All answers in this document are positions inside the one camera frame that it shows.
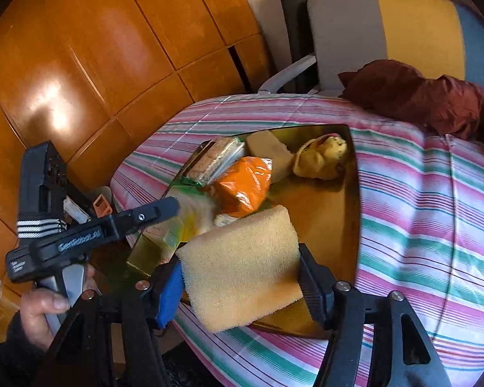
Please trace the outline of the person left hand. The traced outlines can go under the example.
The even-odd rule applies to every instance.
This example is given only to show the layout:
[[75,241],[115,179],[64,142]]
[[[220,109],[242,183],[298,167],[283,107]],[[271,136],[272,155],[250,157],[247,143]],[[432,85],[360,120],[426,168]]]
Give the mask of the person left hand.
[[46,315],[66,313],[70,302],[61,294],[47,288],[32,288],[21,298],[20,320],[28,342],[46,352],[55,335],[52,333]]

